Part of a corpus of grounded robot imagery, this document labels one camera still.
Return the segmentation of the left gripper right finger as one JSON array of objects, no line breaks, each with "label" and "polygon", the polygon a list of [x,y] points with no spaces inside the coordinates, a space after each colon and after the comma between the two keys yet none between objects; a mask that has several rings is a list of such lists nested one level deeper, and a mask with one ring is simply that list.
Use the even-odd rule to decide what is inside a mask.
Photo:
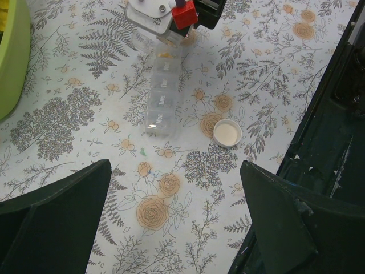
[{"label": "left gripper right finger", "polygon": [[364,208],[245,161],[242,185],[255,243],[246,273],[363,273]]}]

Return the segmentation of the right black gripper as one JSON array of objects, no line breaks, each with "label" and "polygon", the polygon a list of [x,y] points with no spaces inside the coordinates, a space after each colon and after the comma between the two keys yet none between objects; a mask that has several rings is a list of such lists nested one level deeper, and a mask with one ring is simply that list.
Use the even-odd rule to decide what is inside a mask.
[{"label": "right black gripper", "polygon": [[194,0],[193,3],[198,14],[198,22],[194,24],[194,28],[204,26],[214,29],[221,18],[226,0]]}]

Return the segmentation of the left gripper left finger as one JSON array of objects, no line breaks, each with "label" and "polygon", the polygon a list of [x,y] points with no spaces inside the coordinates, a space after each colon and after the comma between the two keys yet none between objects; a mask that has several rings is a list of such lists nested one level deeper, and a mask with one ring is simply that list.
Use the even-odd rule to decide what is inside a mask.
[{"label": "left gripper left finger", "polygon": [[1,273],[85,273],[111,173],[99,160],[1,202]]}]

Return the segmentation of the clear pill organizer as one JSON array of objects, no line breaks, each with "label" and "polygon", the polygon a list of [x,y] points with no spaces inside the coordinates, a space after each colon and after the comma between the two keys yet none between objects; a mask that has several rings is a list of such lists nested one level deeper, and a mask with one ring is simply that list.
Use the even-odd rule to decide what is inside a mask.
[{"label": "clear pill organizer", "polygon": [[155,42],[139,31],[133,32],[132,43],[153,60],[145,131],[162,137],[173,135],[177,129],[175,111],[179,102],[182,47]]}]

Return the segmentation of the white bottle cap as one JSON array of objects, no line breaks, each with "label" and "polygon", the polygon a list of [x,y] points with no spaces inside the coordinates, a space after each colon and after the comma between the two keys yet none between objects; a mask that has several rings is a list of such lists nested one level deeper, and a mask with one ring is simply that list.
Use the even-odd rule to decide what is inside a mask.
[{"label": "white bottle cap", "polygon": [[230,119],[223,119],[216,123],[213,129],[214,141],[223,148],[236,146],[242,138],[239,124]]}]

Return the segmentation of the white cap pill bottle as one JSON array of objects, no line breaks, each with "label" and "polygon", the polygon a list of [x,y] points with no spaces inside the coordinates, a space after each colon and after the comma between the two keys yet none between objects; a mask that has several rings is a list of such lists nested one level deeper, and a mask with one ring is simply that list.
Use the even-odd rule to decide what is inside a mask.
[{"label": "white cap pill bottle", "polygon": [[191,26],[190,28],[182,30],[182,33],[169,30],[166,36],[156,36],[156,38],[163,44],[173,48],[177,48],[179,46],[188,46],[194,40],[194,27]]}]

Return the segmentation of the floral table mat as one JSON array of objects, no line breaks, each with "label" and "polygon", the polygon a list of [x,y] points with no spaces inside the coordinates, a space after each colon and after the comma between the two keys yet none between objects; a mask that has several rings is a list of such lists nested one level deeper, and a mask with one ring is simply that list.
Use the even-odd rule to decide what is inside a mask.
[{"label": "floral table mat", "polygon": [[[276,172],[358,1],[227,1],[182,46],[176,133],[144,129],[152,58],[126,1],[28,1],[22,95],[1,121],[1,200],[109,159],[86,273],[227,273],[252,220],[244,160]],[[242,129],[223,148],[217,122]]]}]

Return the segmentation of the green plastic tray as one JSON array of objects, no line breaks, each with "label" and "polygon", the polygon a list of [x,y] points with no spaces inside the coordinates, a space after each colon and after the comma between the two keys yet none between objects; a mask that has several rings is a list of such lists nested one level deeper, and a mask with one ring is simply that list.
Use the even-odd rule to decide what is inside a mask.
[{"label": "green plastic tray", "polygon": [[1,118],[16,106],[30,55],[30,13],[25,0],[1,1]]}]

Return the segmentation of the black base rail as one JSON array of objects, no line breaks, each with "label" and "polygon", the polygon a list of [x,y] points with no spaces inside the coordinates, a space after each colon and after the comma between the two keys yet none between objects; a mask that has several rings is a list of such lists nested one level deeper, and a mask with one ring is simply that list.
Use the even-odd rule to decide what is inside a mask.
[{"label": "black base rail", "polygon": [[[364,2],[360,1],[278,171],[280,178],[364,208]],[[230,273],[256,241],[252,227]]]}]

